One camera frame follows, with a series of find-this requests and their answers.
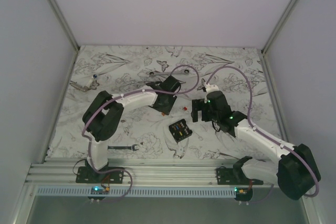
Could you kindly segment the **black fuse box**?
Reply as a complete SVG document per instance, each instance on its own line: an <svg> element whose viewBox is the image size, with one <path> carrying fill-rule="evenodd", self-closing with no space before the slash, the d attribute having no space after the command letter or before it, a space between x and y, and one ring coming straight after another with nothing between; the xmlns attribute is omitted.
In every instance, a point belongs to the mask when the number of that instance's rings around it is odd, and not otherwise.
<svg viewBox="0 0 336 224"><path fill-rule="evenodd" d="M185 119L181 119L169 125L169 132L177 143L190 137L193 133L193 131L187 126Z"/></svg>

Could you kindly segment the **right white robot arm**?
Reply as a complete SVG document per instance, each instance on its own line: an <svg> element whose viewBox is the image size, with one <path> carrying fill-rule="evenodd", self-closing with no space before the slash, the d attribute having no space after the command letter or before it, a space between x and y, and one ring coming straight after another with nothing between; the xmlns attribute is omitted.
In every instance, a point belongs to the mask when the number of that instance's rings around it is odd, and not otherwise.
<svg viewBox="0 0 336 224"><path fill-rule="evenodd" d="M253 126L247 115L230 108L221 91L193 100L191 116L193 122L212 122L220 131L251 143L269 159L262 162L249 156L241 158L234 164L236 183L262 180L277 185L292 200L300 199L312 188L319 192L321 175L310 148L295 146Z"/></svg>

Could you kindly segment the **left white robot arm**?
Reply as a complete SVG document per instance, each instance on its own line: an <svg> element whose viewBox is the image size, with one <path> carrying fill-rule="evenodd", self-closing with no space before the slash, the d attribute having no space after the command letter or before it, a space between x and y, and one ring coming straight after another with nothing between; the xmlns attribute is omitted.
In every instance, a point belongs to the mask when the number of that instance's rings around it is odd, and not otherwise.
<svg viewBox="0 0 336 224"><path fill-rule="evenodd" d="M116 132L124 113L149 106L168 115L177 99L176 92L181 84L173 76L163 82L150 82L145 86L125 94L110 94L101 91L84 113L83 135L89 140L86 166L90 167L88 176L95 183L103 182L108 169L108 142Z"/></svg>

